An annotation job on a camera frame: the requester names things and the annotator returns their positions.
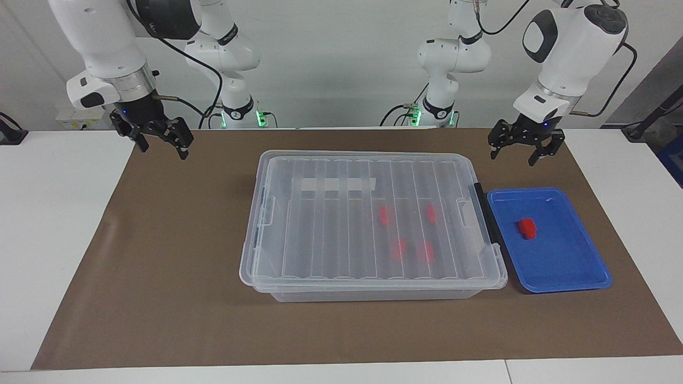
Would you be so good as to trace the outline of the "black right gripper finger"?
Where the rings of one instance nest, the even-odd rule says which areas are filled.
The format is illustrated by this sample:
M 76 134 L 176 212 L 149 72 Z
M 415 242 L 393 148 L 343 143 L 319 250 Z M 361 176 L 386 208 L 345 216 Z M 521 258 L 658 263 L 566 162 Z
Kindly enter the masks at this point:
M 137 148 L 139 148 L 142 153 L 146 153 L 146 151 L 149 149 L 149 144 L 147 143 L 147 140 L 144 137 L 144 134 L 140 131 L 139 127 L 131 125 L 116 111 L 112 111 L 109 114 L 109 118 L 115 131 L 120 137 L 128 138 L 131 141 L 134 141 Z
M 191 129 L 182 117 L 164 119 L 161 124 L 160 138 L 172 145 L 181 160 L 186 160 L 189 155 L 188 149 L 193 143 L 194 136 Z

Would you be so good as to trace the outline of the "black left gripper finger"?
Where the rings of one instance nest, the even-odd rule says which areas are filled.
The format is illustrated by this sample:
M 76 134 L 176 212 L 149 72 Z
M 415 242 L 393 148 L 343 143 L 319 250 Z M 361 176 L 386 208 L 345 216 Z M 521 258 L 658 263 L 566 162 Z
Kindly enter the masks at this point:
M 515 144 L 515 125 L 504 119 L 498 120 L 497 124 L 488 134 L 488 143 L 491 146 L 490 158 L 495 160 L 500 151 L 507 146 Z
M 548 134 L 534 134 L 534 152 L 528 160 L 528 165 L 534 167 L 537 161 L 546 156 L 554 156 L 563 145 L 565 134 L 563 131 L 551 131 Z

